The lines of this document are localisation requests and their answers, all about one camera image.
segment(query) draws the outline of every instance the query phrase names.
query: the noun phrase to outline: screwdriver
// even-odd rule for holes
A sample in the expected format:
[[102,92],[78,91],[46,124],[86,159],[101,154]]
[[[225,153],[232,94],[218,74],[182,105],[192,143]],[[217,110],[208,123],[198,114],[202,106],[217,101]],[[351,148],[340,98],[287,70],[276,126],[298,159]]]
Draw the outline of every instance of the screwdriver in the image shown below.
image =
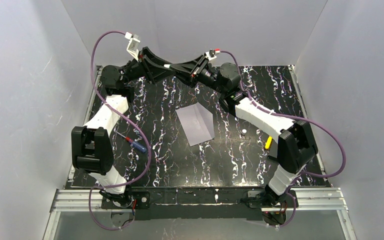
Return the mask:
[[138,143],[137,141],[134,141],[134,140],[130,139],[130,137],[124,136],[123,134],[121,134],[117,131],[116,131],[116,133],[119,134],[120,136],[122,136],[124,139],[126,139],[127,142],[129,142],[133,147],[137,148],[142,153],[147,152],[147,149],[144,146],[142,146],[140,143]]

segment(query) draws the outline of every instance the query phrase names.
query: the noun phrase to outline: gray wall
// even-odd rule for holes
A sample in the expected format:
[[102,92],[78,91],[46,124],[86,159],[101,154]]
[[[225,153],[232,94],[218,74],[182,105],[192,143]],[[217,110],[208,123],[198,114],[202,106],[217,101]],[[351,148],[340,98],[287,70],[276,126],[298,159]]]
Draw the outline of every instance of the gray wall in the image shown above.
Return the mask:
[[0,1],[0,239],[42,239],[91,93],[61,1]]
[[[296,73],[309,117],[343,142],[342,188],[359,239],[384,239],[384,2],[329,0]],[[317,132],[328,173],[340,153]]]
[[[89,52],[109,30],[141,36],[141,46],[170,62],[190,61],[208,49],[235,54],[241,65],[295,64],[326,0],[62,0]],[[98,64],[124,65],[127,41],[109,36]],[[231,62],[220,55],[215,63]]]

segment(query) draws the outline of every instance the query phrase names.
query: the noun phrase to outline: marble tabletop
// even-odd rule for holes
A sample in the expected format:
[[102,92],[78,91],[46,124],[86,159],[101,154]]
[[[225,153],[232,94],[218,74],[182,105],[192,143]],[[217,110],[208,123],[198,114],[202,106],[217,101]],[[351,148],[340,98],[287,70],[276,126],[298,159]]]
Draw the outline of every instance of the marble tabletop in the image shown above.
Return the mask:
[[[287,66],[241,67],[244,84],[260,104],[278,113],[303,116],[291,73]],[[140,78],[134,84],[133,104],[125,115],[137,123],[151,144],[152,162],[147,174],[133,187],[241,187],[265,186],[277,164],[267,159],[264,145],[268,135],[247,121],[223,111],[218,94],[198,84],[190,88],[175,77],[156,85]],[[189,146],[176,109],[200,103],[214,117],[215,138]],[[90,117],[102,103],[95,97]],[[114,130],[145,145],[137,131],[120,120]],[[144,169],[147,155],[133,149],[113,131],[114,166],[127,180]],[[321,174],[313,159],[306,171]],[[91,187],[96,180],[76,169],[72,188]],[[297,186],[326,186],[328,182],[311,176],[300,177]]]

